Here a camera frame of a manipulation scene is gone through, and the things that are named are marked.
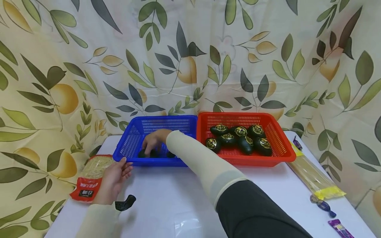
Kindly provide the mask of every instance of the gold label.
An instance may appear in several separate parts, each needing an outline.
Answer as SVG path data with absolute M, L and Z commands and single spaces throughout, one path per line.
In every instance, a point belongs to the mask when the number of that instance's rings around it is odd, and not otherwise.
M 259 139 L 259 143 L 260 143 L 261 146 L 263 146 L 264 148 L 266 148 L 266 149 L 270 149 L 270 143 L 267 141 L 266 138 L 261 138 L 261 139 Z
M 246 142 L 253 146 L 253 140 L 250 137 L 245 136 Z
M 230 133 L 227 133 L 225 135 L 222 135 L 221 136 L 222 138 L 226 139 L 226 140 L 231 140 L 231 139 L 234 139 L 234 136 Z
M 207 140 L 207 147 L 209 148 L 209 149 L 214 149 L 215 147 L 216 147 L 216 145 L 217 145 L 217 141 L 216 141 L 216 139 L 208 139 Z
M 217 129 L 217 131 L 226 131 L 227 130 L 227 126 L 219 124 L 219 125 L 216 126 L 216 129 Z
M 245 136 L 247 135 L 247 130 L 245 127 L 242 127 L 242 126 L 239 126 L 237 127 L 235 130 L 235 133 L 238 135 L 238 136 Z
M 251 128 L 255 134 L 262 135 L 263 134 L 263 128 L 260 125 L 254 125 Z

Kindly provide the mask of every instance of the table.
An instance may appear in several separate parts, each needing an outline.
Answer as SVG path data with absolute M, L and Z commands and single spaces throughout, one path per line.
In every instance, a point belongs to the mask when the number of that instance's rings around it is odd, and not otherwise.
M 285 133 L 291 140 L 296 135 L 291 131 Z M 120 137 L 108 137 L 98 154 L 112 154 Z M 307 146 L 299 141 L 307 158 L 324 171 Z M 327 223 L 332 220 L 328 213 L 310 203 L 310 191 L 287 164 L 280 163 L 273 168 L 238 168 L 313 237 L 339 238 Z M 136 202 L 119 217 L 117 233 L 120 237 L 226 237 L 201 183 L 189 168 L 135 167 L 133 176 L 127 180 L 120 193 L 119 200 L 125 200 L 129 194 L 136 197 Z M 354 237 L 375 238 L 346 198 L 329 200 L 328 203 L 337 213 L 337 219 L 340 219 Z M 70 198 L 45 238 L 75 237 L 87 207 L 87 204 Z M 183 229 L 179 234 L 174 223 L 182 220 L 185 222 L 182 223 Z M 187 226 L 199 229 L 187 233 L 184 232 Z

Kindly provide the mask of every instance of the noodle package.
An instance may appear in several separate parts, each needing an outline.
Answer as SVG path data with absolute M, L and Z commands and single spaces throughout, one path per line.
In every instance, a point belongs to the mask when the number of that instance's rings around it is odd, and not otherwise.
M 85 165 L 70 196 L 77 201 L 92 203 L 101 186 L 104 170 L 115 161 L 112 155 L 95 155 Z
M 309 161 L 292 142 L 290 143 L 296 153 L 296 160 L 287 164 L 318 199 L 327 200 L 346 194 Z

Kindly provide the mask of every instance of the sleeve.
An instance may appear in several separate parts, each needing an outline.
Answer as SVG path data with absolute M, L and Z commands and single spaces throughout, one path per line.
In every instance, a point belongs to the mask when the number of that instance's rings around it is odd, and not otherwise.
M 312 238 L 251 181 L 227 188 L 216 210 L 229 238 Z
M 90 205 L 76 238 L 113 237 L 119 214 L 114 203 Z
M 172 131 L 166 139 L 175 154 L 197 175 L 214 208 L 220 195 L 230 185 L 247 180 L 246 176 L 199 141 L 180 131 Z

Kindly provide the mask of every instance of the black egg with gold label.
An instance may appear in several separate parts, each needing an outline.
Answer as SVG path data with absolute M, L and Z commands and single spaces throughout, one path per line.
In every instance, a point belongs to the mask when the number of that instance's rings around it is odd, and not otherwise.
M 233 146 L 237 142 L 237 137 L 230 133 L 219 136 L 217 139 L 221 142 L 221 146 L 227 147 Z
M 260 153 L 261 155 L 264 156 L 271 156 L 272 155 L 272 149 L 269 141 L 267 138 L 255 138 L 253 140 L 253 145 L 255 151 Z
M 229 133 L 229 129 L 225 125 L 218 124 L 216 126 L 212 126 L 210 128 L 210 132 L 212 132 L 212 134 L 215 136 L 221 136 L 221 135 Z
M 146 155 L 144 154 L 146 149 L 142 149 L 138 153 L 138 158 L 144 158 Z M 156 150 L 151 150 L 151 153 L 149 155 L 150 158 L 159 158 L 159 153 Z
M 237 144 L 239 149 L 246 155 L 250 155 L 254 151 L 253 140 L 248 136 L 239 137 Z
M 233 126 L 230 128 L 229 132 L 230 134 L 238 137 L 247 135 L 247 130 L 244 126 Z
M 266 138 L 264 130 L 261 125 L 252 125 L 247 129 L 247 133 L 252 138 Z
M 205 145 L 216 154 L 221 150 L 221 142 L 215 138 L 207 138 Z
M 167 152 L 167 158 L 174 158 L 174 157 L 175 157 L 175 154 L 173 154 L 170 151 Z

